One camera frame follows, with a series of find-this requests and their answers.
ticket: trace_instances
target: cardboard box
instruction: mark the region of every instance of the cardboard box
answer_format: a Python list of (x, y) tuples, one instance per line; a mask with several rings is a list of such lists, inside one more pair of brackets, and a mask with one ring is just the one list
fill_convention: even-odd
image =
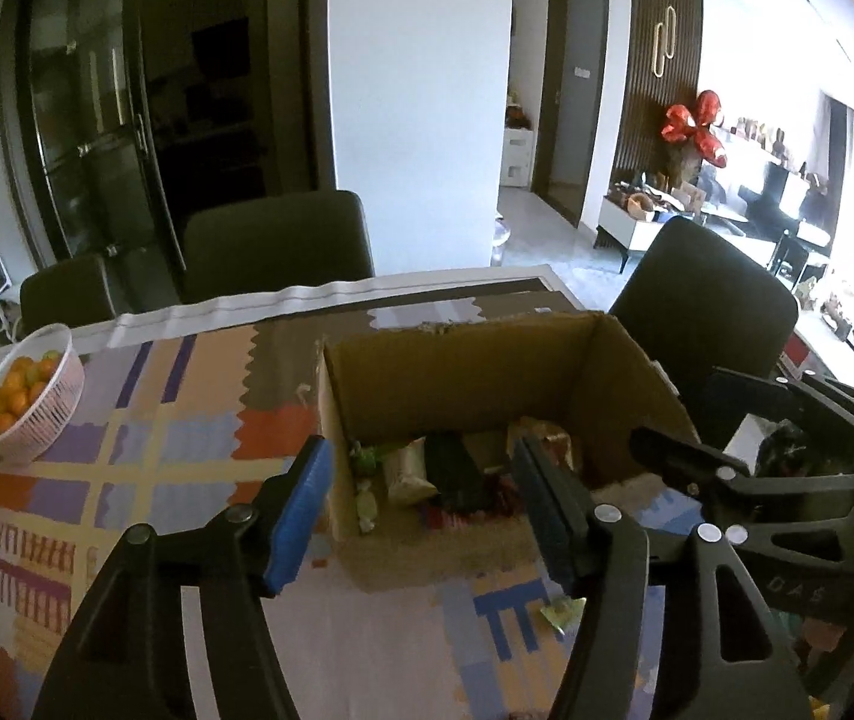
[(380, 330), (325, 346), (319, 361), (323, 435), (334, 445), (329, 529), (337, 557), (362, 589), (420, 586), (531, 562), (526, 517), (429, 532), (416, 509), (386, 502), (361, 536), (348, 447), (406, 442), (430, 431), (491, 435), (522, 416), (562, 425), (582, 449), (598, 500), (636, 511), (663, 485), (630, 457), (630, 431), (649, 425), (695, 439), (683, 405), (617, 319), (601, 312)]

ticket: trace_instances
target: silver screw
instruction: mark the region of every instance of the silver screw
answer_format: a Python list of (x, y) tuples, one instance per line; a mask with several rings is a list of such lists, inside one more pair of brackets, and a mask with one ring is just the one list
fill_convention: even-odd
[(594, 509), (594, 517), (596, 517), (600, 522), (620, 522), (620, 518), (623, 515), (620, 513), (620, 509), (616, 506), (612, 506), (608, 503), (601, 503), (596, 509)]
[(233, 522), (235, 525), (246, 522), (253, 517), (253, 507), (248, 503), (236, 503), (227, 509), (227, 522)]
[(700, 536), (704, 541), (708, 541), (711, 544), (716, 544), (723, 538), (723, 533), (721, 533), (721, 529), (716, 525), (711, 525), (709, 522), (702, 522), (697, 525), (697, 536)]
[(150, 541), (150, 536), (152, 535), (153, 528), (149, 525), (140, 523), (139, 525), (131, 525), (127, 528), (127, 532), (123, 535), (123, 538), (126, 538), (128, 544), (136, 544), (136, 546), (140, 546), (141, 544), (145, 544), (147, 541)]
[(731, 525), (726, 531), (727, 541), (735, 545), (744, 543), (749, 535), (747, 528), (742, 525)]

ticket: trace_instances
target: white plastic basket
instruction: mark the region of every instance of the white plastic basket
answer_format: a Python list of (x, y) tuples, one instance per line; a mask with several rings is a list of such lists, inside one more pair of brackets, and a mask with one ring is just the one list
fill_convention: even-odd
[(0, 364), (0, 385), (17, 357), (40, 360), (49, 351), (61, 353), (49, 385), (13, 427), (0, 435), (0, 457), (8, 464), (28, 464), (49, 449), (67, 427), (83, 392), (83, 364), (65, 324), (49, 324), (16, 344)]

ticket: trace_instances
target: brown door frame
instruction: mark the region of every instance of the brown door frame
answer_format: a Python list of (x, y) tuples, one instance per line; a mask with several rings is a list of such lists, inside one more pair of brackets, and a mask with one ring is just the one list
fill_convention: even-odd
[[(609, 25), (610, 0), (603, 0), (603, 42), (601, 42), (601, 63), (597, 72), (598, 90), (603, 96), (603, 70), (606, 66), (607, 28)], [(550, 200), (547, 194), (550, 186), (550, 172), (553, 170), (553, 150), (556, 146), (556, 126), (560, 112), (560, 88), (563, 84), (563, 59), (567, 47), (567, 0), (549, 0), (547, 5), (547, 47), (544, 52), (544, 84), (540, 98), (540, 121), (537, 127), (537, 149), (534, 160), (534, 180), (531, 190), (538, 194), (550, 207), (558, 211), (574, 227), (579, 218), (571, 218), (571, 213), (559, 203)], [(582, 189), (587, 191), (587, 179), (597, 142), (597, 119), (600, 117), (600, 100), (594, 114), (594, 136), (590, 143), (591, 159), (583, 166)]]

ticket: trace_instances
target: decoration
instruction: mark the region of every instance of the decoration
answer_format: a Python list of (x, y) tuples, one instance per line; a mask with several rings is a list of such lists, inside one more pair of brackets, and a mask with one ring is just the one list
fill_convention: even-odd
[(726, 149), (716, 135), (710, 131), (710, 125), (721, 119), (721, 99), (713, 90), (700, 92), (694, 114), (686, 105), (670, 105), (667, 109), (667, 123), (660, 130), (660, 136), (667, 143), (686, 143), (693, 141), (697, 153), (716, 167), (726, 167)]

